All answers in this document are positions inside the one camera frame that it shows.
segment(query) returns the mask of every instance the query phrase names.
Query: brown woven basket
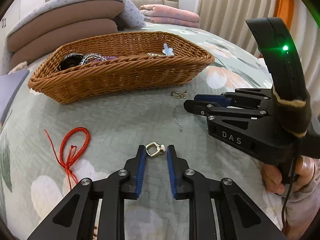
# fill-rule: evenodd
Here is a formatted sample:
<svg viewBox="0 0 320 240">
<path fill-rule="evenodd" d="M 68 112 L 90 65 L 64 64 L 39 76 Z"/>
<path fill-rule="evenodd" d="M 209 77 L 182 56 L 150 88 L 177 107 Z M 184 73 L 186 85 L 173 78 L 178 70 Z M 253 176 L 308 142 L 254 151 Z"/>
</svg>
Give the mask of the brown woven basket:
<svg viewBox="0 0 320 240">
<path fill-rule="evenodd" d="M 162 53 L 164 43 L 173 48 L 174 56 L 128 57 L 58 71 L 69 53 L 118 57 Z M 62 45 L 33 73 L 28 87 L 68 104 L 106 92 L 184 85 L 213 61 L 209 52 L 172 33 L 115 33 Z"/>
</svg>

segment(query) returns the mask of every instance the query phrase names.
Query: finger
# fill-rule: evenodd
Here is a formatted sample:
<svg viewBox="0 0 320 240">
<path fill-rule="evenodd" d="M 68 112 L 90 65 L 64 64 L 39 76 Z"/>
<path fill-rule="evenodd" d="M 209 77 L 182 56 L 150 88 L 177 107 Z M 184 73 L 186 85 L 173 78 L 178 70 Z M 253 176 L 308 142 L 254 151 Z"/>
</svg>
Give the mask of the finger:
<svg viewBox="0 0 320 240">
<path fill-rule="evenodd" d="M 293 192 L 299 191 L 303 186 L 310 183 L 315 169 L 314 160 L 310 157 L 300 156 L 295 172 L 299 174 L 298 180 L 293 184 Z"/>
<path fill-rule="evenodd" d="M 263 180 L 266 184 L 266 190 L 267 192 L 271 192 L 271 193 L 277 193 L 279 195 L 283 194 L 284 191 L 285 191 L 285 187 L 282 183 L 280 184 L 275 184 L 273 182 L 273 180 L 271 180 L 267 175 L 266 175 L 266 172 L 265 170 L 262 170 L 262 177 L 263 177 Z"/>
<path fill-rule="evenodd" d="M 281 183 L 282 175 L 276 166 L 264 164 L 262 169 L 265 171 L 267 177 L 271 179 L 276 185 L 279 185 Z"/>
</svg>

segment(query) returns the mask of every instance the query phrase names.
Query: metal screw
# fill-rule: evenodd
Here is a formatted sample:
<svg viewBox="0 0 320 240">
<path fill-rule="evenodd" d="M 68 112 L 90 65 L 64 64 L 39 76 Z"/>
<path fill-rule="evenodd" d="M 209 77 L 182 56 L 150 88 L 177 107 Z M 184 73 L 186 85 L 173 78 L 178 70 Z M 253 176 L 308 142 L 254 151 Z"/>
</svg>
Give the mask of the metal screw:
<svg viewBox="0 0 320 240">
<path fill-rule="evenodd" d="M 89 185 L 89 184 L 90 184 L 90 179 L 85 178 L 85 179 L 81 180 L 81 184 L 82 184 L 83 186 Z"/>
<path fill-rule="evenodd" d="M 184 174 L 188 175 L 188 176 L 192 176 L 193 174 L 195 174 L 195 171 L 193 169 L 187 169 Z"/>
<path fill-rule="evenodd" d="M 231 185 L 232 184 L 232 179 L 230 179 L 230 178 L 223 178 L 222 179 L 222 182 L 223 182 L 223 184 L 225 184 L 225 185 Z"/>
<path fill-rule="evenodd" d="M 119 175 L 119 176 L 125 176 L 125 175 L 127 175 L 127 174 L 128 174 L 127 170 L 119 170 L 119 171 L 118 171 L 118 175 Z"/>
</svg>

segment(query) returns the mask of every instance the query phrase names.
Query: bed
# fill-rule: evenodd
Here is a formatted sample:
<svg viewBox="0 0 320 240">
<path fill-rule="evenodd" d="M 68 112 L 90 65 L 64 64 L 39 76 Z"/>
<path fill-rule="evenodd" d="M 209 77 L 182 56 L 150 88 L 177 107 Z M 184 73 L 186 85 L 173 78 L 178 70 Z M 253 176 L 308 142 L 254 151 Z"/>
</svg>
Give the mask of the bed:
<svg viewBox="0 0 320 240">
<path fill-rule="evenodd" d="M 196 28 L 146 23 L 123 32 L 164 31 L 178 34 L 208 50 L 215 62 L 189 84 L 179 87 L 103 95 L 60 105 L 27 86 L 28 79 L 49 56 L 29 64 L 30 74 L 9 109 L 0 134 L 0 215 L 13 235 L 25 240 L 44 217 L 68 193 L 65 171 L 58 165 L 46 129 L 56 151 L 75 127 L 91 135 L 86 152 L 72 166 L 80 180 L 106 178 L 135 156 L 140 144 L 174 144 L 178 157 L 207 178 L 232 178 L 281 228 L 281 197 L 265 192 L 258 161 L 210 137 L 206 120 L 187 113 L 184 99 L 172 91 L 220 94 L 235 88 L 271 88 L 272 79 L 263 60 L 236 45 Z M 82 134 L 66 145 L 81 147 Z M 149 158 L 138 201 L 125 202 L 126 239 L 188 239 L 188 201 L 174 201 L 166 156 Z"/>
</svg>

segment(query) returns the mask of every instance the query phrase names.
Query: red cord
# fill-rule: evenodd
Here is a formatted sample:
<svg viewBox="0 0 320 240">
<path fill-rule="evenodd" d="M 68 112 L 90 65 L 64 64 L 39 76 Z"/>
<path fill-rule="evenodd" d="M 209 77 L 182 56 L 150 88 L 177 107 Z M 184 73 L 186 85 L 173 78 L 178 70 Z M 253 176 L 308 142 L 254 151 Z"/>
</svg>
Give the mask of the red cord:
<svg viewBox="0 0 320 240">
<path fill-rule="evenodd" d="M 72 171 L 70 170 L 70 167 L 76 162 L 76 160 L 81 156 L 81 154 L 86 150 L 88 144 L 89 144 L 89 141 L 90 141 L 90 133 L 89 131 L 84 128 L 84 127 L 77 127 L 77 128 L 74 128 L 73 130 L 71 130 L 70 132 L 67 133 L 67 135 L 64 137 L 64 139 L 62 140 L 62 143 L 61 143 L 61 146 L 60 146 L 60 161 L 57 157 L 57 154 L 56 154 L 56 151 L 54 150 L 54 147 L 53 147 L 53 143 L 52 143 L 52 140 L 47 132 L 47 130 L 45 129 L 44 130 L 45 133 L 47 134 L 48 138 L 49 138 L 49 141 L 51 142 L 51 146 L 52 146 L 52 150 L 54 152 L 54 155 L 57 159 L 57 162 L 61 165 L 62 168 L 64 168 L 64 170 L 66 171 L 66 174 L 68 176 L 68 180 L 69 180 L 69 186 L 70 186 L 70 190 L 72 189 L 71 187 L 71 181 L 70 181 L 70 176 L 71 178 L 73 179 L 73 181 L 75 182 L 75 184 L 78 184 L 78 179 L 76 177 L 76 175 L 74 175 L 72 173 Z M 68 139 L 70 138 L 71 135 L 73 135 L 74 133 L 76 132 L 79 132 L 79 131 L 82 131 L 85 133 L 85 141 L 84 141 L 84 144 L 82 146 L 82 148 L 78 151 L 78 153 L 76 154 L 76 151 L 77 151 L 77 147 L 76 146 L 73 146 L 71 145 L 70 147 L 70 151 L 69 151 L 69 155 L 68 155 L 68 158 L 67 158 L 67 162 L 65 163 L 63 161 L 63 150 L 64 150 L 64 147 L 68 141 Z"/>
</svg>

